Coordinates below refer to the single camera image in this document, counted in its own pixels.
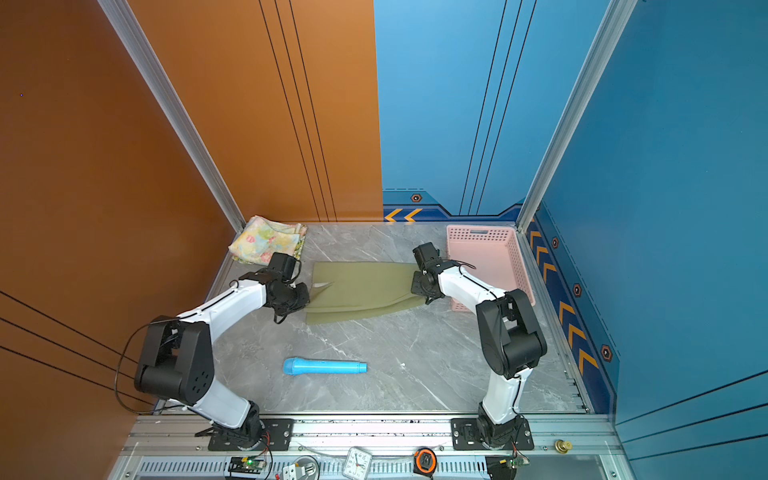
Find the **olive green ruffled skirt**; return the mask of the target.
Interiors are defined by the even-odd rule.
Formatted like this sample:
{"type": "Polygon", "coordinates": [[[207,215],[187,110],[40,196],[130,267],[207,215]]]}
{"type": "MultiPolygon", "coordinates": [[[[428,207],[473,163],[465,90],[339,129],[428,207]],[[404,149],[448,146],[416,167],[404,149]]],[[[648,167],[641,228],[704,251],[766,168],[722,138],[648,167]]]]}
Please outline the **olive green ruffled skirt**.
{"type": "Polygon", "coordinates": [[[317,262],[313,265],[306,323],[362,320],[418,307],[411,292],[417,266],[386,262],[317,262]]]}

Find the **pastel floral skirt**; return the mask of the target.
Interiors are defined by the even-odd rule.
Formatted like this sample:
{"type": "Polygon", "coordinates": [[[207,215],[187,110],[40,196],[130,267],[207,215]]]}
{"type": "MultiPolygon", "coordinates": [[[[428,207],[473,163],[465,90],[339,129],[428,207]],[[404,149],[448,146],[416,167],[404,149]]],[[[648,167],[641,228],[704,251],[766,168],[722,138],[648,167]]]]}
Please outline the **pastel floral skirt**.
{"type": "Polygon", "coordinates": [[[267,265],[274,253],[300,259],[307,230],[307,226],[301,223],[285,224],[254,216],[228,250],[244,264],[267,265]]]}

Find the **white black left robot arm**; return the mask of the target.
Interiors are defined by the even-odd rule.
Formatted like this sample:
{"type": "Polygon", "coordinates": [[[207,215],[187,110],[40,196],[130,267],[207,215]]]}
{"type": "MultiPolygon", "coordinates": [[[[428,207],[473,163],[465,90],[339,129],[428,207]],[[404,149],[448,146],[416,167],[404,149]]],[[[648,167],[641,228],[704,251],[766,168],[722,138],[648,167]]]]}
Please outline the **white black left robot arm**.
{"type": "Polygon", "coordinates": [[[259,280],[246,275],[225,292],[175,317],[160,316],[147,332],[134,374],[134,386],[170,407],[182,406],[207,419],[200,434],[213,444],[239,450],[266,450],[268,433],[259,407],[218,379],[215,341],[250,313],[267,308],[280,323],[309,304],[305,283],[259,280]]]}

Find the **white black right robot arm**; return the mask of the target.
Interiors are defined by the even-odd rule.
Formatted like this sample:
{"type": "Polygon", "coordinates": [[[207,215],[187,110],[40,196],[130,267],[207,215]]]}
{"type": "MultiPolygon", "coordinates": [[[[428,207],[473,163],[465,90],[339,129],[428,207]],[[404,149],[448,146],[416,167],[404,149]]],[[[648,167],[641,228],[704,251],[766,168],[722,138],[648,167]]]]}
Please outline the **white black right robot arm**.
{"type": "Polygon", "coordinates": [[[465,272],[456,264],[413,274],[411,292],[427,304],[449,297],[475,313],[481,350],[491,369],[488,389],[479,404],[477,429],[491,449],[502,449],[524,435],[520,413],[525,384],[547,342],[527,294],[504,291],[465,272]]]}

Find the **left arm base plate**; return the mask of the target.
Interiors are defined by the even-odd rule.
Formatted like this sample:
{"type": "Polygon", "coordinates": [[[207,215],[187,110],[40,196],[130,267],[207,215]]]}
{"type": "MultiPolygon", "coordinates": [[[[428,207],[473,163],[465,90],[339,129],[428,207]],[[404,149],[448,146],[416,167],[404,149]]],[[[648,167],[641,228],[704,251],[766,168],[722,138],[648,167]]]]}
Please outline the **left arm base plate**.
{"type": "Polygon", "coordinates": [[[246,421],[237,429],[224,428],[214,424],[210,429],[197,433],[208,436],[210,451],[254,451],[268,449],[284,452],[290,447],[294,420],[287,417],[256,419],[246,421]]]}

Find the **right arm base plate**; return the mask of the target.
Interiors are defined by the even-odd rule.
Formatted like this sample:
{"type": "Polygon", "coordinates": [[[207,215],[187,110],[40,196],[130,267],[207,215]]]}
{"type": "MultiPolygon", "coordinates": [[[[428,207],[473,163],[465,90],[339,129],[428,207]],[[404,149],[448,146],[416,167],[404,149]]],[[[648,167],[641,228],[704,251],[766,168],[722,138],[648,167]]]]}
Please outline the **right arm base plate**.
{"type": "Polygon", "coordinates": [[[453,448],[458,451],[535,448],[529,422],[523,415],[503,424],[494,424],[485,417],[453,418],[450,426],[453,448]]]}

